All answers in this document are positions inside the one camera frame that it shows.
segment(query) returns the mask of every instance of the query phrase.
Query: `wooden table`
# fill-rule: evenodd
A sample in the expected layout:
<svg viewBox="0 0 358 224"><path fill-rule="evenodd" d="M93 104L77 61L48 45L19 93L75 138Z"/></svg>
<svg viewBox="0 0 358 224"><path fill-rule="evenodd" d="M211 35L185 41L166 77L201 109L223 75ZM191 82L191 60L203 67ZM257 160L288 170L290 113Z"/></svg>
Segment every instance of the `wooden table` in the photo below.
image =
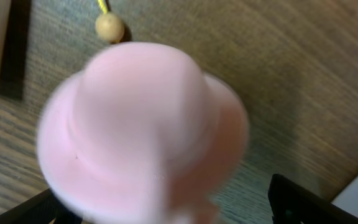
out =
<svg viewBox="0 0 358 224"><path fill-rule="evenodd" d="M251 142L216 197L271 223L281 173L327 200L358 174L358 0L113 0L132 39L178 47L241 96ZM0 213L47 188L35 132L52 90L106 46L89 0L13 0L0 83Z"/></svg>

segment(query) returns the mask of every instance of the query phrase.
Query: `yellow string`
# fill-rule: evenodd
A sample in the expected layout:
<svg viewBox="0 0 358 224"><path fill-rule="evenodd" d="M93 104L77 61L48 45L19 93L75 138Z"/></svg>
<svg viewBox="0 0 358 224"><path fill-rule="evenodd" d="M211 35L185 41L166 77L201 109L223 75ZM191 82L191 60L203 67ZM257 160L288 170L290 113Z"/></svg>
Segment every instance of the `yellow string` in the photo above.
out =
<svg viewBox="0 0 358 224"><path fill-rule="evenodd" d="M98 0L98 3L100 10L102 10L104 14L108 13L109 10L107 9L107 5L104 0Z"/></svg>

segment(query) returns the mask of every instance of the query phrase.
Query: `pink hat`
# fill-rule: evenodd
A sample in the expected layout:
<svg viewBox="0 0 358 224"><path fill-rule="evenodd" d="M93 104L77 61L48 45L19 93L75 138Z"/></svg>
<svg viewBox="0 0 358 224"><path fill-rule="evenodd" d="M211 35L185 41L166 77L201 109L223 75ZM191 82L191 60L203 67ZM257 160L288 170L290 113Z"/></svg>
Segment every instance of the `pink hat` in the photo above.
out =
<svg viewBox="0 0 358 224"><path fill-rule="evenodd" d="M227 85L178 49L132 42L57 88L37 154L55 195L87 219L168 223L229 177L246 134Z"/></svg>

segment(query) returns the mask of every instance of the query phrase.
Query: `black object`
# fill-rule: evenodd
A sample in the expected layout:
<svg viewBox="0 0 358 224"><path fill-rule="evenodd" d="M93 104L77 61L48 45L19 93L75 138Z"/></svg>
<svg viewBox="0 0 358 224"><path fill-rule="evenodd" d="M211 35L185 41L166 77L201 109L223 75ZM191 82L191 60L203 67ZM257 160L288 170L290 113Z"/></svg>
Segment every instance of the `black object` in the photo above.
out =
<svg viewBox="0 0 358 224"><path fill-rule="evenodd" d="M67 210L48 189L0 215L0 224L81 224L82 218Z"/></svg>
<svg viewBox="0 0 358 224"><path fill-rule="evenodd" d="M268 199L274 224L358 224L357 217L279 174L272 177Z"/></svg>

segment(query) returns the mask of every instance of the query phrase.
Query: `pink felt hat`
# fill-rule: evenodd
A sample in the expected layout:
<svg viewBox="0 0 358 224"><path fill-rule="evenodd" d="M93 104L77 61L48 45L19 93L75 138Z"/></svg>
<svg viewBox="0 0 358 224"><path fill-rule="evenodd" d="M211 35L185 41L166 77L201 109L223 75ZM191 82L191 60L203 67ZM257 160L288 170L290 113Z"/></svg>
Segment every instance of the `pink felt hat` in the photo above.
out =
<svg viewBox="0 0 358 224"><path fill-rule="evenodd" d="M229 177L246 141L245 110L227 85L178 49L132 42L57 88L37 154L55 195L87 219L174 223Z"/></svg>

